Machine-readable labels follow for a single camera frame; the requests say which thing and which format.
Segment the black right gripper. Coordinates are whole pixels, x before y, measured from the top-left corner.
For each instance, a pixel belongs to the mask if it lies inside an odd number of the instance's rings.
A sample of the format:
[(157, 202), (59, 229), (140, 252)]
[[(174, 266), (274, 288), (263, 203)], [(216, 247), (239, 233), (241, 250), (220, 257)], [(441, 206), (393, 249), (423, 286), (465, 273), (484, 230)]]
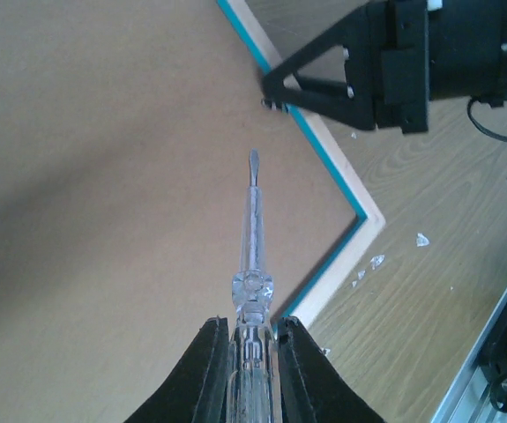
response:
[[(343, 80), (301, 70), (342, 50)], [(429, 103), (507, 102), (507, 1), (374, 1), (359, 6), (262, 77), (266, 99), (358, 130), (429, 129)]]

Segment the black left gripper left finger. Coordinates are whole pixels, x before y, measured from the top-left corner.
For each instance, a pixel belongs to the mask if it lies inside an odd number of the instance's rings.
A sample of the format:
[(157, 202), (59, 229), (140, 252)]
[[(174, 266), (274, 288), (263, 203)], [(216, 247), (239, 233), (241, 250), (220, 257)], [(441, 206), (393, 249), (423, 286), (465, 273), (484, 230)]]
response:
[(205, 321), (162, 385), (128, 422), (221, 422), (226, 417), (227, 318)]

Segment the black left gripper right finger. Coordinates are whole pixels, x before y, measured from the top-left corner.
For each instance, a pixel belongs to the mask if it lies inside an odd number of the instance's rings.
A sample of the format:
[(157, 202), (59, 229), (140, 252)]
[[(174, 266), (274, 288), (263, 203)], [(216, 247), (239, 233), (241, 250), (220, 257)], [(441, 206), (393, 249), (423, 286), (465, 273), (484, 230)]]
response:
[(278, 362), (285, 422), (379, 422), (381, 416), (342, 379), (302, 322), (278, 321)]

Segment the clear handled screwdriver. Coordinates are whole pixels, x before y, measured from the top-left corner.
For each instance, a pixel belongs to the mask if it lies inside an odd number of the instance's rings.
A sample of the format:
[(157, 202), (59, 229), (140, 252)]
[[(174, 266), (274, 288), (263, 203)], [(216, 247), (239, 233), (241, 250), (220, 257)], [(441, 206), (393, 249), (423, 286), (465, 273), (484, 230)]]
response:
[(230, 339), (227, 422), (279, 422), (280, 379), (270, 319), (274, 284), (265, 265), (260, 159), (249, 155), (249, 186), (242, 222), (239, 271), (232, 280), (235, 330)]

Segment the turquoise picture frame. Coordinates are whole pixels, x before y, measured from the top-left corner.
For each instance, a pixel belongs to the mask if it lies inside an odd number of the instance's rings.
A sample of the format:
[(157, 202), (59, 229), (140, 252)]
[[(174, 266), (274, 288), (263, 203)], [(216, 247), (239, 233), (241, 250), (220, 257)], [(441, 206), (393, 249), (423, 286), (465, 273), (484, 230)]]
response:
[(355, 222), (214, 1), (0, 1), (0, 422), (121, 422), (233, 317), (249, 154), (280, 307)]

